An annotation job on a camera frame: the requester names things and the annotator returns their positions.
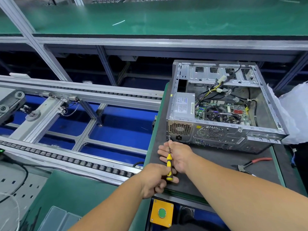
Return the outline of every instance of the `yellow panel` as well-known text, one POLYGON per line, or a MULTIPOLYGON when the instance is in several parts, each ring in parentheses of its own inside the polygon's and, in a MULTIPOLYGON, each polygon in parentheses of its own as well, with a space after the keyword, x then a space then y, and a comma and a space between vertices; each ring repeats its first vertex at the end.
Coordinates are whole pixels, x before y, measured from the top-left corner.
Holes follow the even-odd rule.
POLYGON ((172 225, 173 204, 161 200, 154 199, 150 221, 157 225, 170 227, 172 225), (166 211, 166 216, 160 218, 158 211, 163 208, 166 211))

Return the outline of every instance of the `black pants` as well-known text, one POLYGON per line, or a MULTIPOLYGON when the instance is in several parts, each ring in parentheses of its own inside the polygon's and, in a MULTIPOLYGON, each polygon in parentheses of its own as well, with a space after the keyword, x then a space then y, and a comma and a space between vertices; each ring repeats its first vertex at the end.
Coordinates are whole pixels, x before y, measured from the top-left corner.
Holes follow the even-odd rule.
POLYGON ((180 224, 172 225, 168 231, 226 231, 219 225, 210 221, 197 221, 192 216, 186 215, 180 224))

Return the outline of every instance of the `plastic bag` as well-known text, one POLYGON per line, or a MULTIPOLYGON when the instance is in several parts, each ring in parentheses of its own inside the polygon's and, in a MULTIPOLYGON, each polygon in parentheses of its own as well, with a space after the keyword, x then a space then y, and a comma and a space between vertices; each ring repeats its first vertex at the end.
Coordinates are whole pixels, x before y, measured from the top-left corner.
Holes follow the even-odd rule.
POLYGON ((300 133, 299 129, 297 128, 296 121, 291 116, 291 114, 287 111, 288 106, 281 104, 281 101, 280 101, 281 97, 279 97, 279 99, 278 99, 278 97, 275 96, 272 88, 268 86, 268 89, 270 90, 269 92, 271 93, 271 95, 274 99, 274 102, 275 102, 275 104, 276 104, 276 106, 277 106, 277 108, 280 112, 280 115, 282 116, 283 121, 284 121, 284 123, 285 123, 285 125, 288 129, 289 134, 290 134, 289 136, 285 137, 282 140, 282 143, 283 144, 295 144, 294 140, 296 140, 297 136, 300 133))
POLYGON ((295 86, 290 92, 279 97, 279 101, 295 122, 294 126, 288 126, 290 135, 282 142, 284 144, 308 142, 308 83, 295 86))

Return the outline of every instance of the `screwdriver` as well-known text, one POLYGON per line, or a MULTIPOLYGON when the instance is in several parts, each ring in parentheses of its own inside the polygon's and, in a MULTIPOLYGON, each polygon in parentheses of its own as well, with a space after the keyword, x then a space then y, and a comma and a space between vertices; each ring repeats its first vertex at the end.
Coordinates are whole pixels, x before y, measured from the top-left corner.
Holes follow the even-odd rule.
MULTIPOLYGON (((171 161, 172 161, 172 157, 171 157, 171 154, 170 154, 170 147, 169 147, 169 154, 168 154, 168 157, 167 157, 167 167, 171 168, 171 161)), ((170 172, 167 174, 166 180, 172 181, 172 179, 173 179, 172 170, 170 170, 170 172)))

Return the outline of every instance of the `red-handled pliers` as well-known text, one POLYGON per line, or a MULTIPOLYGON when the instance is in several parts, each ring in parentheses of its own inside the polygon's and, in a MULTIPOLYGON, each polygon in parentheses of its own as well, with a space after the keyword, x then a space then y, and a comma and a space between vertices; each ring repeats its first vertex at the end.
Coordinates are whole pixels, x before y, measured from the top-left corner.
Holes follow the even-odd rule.
POLYGON ((272 158, 270 158, 270 157, 263 157, 263 158, 253 159, 252 161, 249 161, 248 163, 246 163, 244 165, 235 165, 235 164, 233 164, 231 166, 237 168, 240 172, 244 172, 244 173, 253 175, 252 173, 246 171, 245 168, 248 167, 251 164, 255 164, 255 163, 259 162, 259 161, 264 161, 264 160, 272 160, 272 158))

